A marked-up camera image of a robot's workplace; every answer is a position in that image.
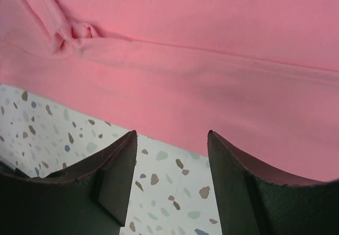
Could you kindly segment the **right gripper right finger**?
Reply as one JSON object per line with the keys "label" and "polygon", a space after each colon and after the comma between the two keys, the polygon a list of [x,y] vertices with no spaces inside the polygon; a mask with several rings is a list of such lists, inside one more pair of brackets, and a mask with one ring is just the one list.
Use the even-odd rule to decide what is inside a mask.
{"label": "right gripper right finger", "polygon": [[338,234],[338,181],[277,169],[215,131],[208,157],[223,234]]}

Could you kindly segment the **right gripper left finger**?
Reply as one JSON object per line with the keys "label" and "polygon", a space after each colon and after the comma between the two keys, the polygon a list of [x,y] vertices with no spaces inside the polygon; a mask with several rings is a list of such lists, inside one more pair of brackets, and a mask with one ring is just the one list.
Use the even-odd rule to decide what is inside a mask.
{"label": "right gripper left finger", "polygon": [[137,155],[130,131],[45,178],[1,162],[1,234],[119,234]]}

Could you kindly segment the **pink t shirt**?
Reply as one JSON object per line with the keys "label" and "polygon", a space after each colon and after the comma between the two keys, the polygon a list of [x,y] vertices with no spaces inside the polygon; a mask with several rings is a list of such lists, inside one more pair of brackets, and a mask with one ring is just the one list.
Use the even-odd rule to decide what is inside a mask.
{"label": "pink t shirt", "polygon": [[1,82],[206,154],[338,178],[338,0],[1,0]]}

